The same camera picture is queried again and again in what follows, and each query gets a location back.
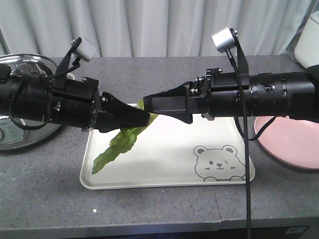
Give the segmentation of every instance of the pink bowl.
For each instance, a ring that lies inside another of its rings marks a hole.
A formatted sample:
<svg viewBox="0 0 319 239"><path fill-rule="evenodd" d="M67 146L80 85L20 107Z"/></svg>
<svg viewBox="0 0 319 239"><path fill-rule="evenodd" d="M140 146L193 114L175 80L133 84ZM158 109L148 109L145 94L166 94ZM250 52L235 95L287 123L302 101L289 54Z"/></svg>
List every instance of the pink bowl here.
<svg viewBox="0 0 319 239"><path fill-rule="evenodd" d="M257 117L255 133L272 118ZM277 117L258 138L275 158L303 169L319 169L319 123Z"/></svg>

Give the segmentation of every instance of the gray countertop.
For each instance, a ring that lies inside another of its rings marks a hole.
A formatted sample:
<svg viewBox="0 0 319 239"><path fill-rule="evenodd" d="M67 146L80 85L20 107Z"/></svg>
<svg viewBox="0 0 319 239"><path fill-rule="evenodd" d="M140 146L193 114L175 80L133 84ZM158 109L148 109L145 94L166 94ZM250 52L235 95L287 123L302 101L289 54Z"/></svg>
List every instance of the gray countertop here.
<svg viewBox="0 0 319 239"><path fill-rule="evenodd" d="M248 57L250 74L300 71L287 56ZM77 78L133 103L174 88L206 68L230 72L225 57L95 58ZM249 120L250 129L253 119ZM91 191L79 181L88 133L62 127L27 148L0 152L0 238L75 238L244 228L245 186ZM319 173L287 166L250 143L254 227L319 224Z"/></svg>

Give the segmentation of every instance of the black cable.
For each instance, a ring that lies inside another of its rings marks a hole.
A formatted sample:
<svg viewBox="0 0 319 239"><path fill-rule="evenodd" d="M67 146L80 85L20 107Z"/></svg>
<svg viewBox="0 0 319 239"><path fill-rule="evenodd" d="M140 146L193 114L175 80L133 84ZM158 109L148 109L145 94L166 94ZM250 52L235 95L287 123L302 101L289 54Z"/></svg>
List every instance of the black cable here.
<svg viewBox="0 0 319 239"><path fill-rule="evenodd" d="M23 79L21 79L20 84L18 85L16 94L12 97L10 104L9 104L9 117L12 121L12 123L17 126L18 128L21 128L23 130L37 130L37 129L41 129L43 128L46 123L40 124L40 125L36 125L36 126L28 126L28 125L23 125L21 124L19 121L17 121L11 114L11 108L13 105L13 102L16 101L16 99L18 99L21 95L21 93L23 92L24 89L24 81Z"/></svg>
<svg viewBox="0 0 319 239"><path fill-rule="evenodd" d="M54 75L52 75L52 76L42 77L41 79L42 79L42 80L51 80L51 79L53 79L53 78L66 75L66 74L68 74L68 73L70 73L70 72L72 72L72 71L78 69L79 67L80 67L80 64L78 63L78 64L72 66L71 68L69 68L69 69L67 69L67 70L65 70L65 71L59 72L59 73L54 74Z"/></svg>
<svg viewBox="0 0 319 239"><path fill-rule="evenodd" d="M239 71L236 65L236 61L229 48L226 49L226 54L230 61L230 64L234 68L236 80L241 96L241 102L243 105L243 121L244 121L244 147L245 147L245 170L246 170L246 218L247 218L247 239L251 239L251 195L250 195L250 167L249 167L249 141L248 141L248 125L247 125L247 110L246 99L244 89L241 84Z"/></svg>
<svg viewBox="0 0 319 239"><path fill-rule="evenodd" d="M249 140L249 141L255 141L255 140L257 140L257 139L262 135L262 133L265 131L265 129L267 129L267 127L268 127L269 125L271 125L271 124L275 121L276 117L277 117L277 116L274 116L274 117L272 117L270 120L268 120L268 121L260 128L260 130L256 133L256 135L255 135L254 137L252 137L252 138L249 138L248 140ZM244 133L243 133L243 130L241 129L241 126L240 126L240 124L239 124L239 119L238 119L238 117L234 117L234 120L235 120L236 128L237 128L239 134L240 134L242 137L244 137Z"/></svg>

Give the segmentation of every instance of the white tray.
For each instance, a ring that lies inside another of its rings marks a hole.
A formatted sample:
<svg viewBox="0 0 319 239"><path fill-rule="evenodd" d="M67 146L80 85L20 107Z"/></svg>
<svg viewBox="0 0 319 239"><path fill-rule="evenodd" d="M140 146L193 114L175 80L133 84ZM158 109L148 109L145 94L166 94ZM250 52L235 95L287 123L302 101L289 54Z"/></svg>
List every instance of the white tray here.
<svg viewBox="0 0 319 239"><path fill-rule="evenodd" d="M233 118L194 115L193 124L158 116L131 151L92 175L93 160L119 132L91 130L80 173L88 189L245 183L244 144ZM250 180L255 168L250 160Z"/></svg>

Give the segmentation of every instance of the black robotic arm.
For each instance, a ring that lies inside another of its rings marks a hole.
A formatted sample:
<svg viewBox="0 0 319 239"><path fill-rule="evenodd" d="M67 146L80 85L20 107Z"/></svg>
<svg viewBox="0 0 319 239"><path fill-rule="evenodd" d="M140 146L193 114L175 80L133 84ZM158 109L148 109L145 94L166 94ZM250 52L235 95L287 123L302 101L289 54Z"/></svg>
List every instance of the black robotic arm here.
<svg viewBox="0 0 319 239"><path fill-rule="evenodd" d="M72 42L53 76L33 76L12 71L0 64L0 116L10 116L23 129L41 126L21 125L15 118L49 122L109 132L123 127L146 126L149 114L131 107L108 92L99 94L99 81L88 77L82 81L67 78L77 69L80 59L89 61L97 48L85 38ZM77 56L69 68L71 55Z"/></svg>
<svg viewBox="0 0 319 239"><path fill-rule="evenodd" d="M227 55L231 54L227 52L229 46L237 47L247 116L289 116L319 122L319 65L311 66L305 72L249 76L237 33L233 29L228 31L232 35L224 42L217 42L216 46ZM208 120L243 116L236 74L223 73L220 68L207 69L206 77L197 77L194 82L146 96L144 104L148 112L171 116L185 123L192 123L192 114L202 114Z"/></svg>

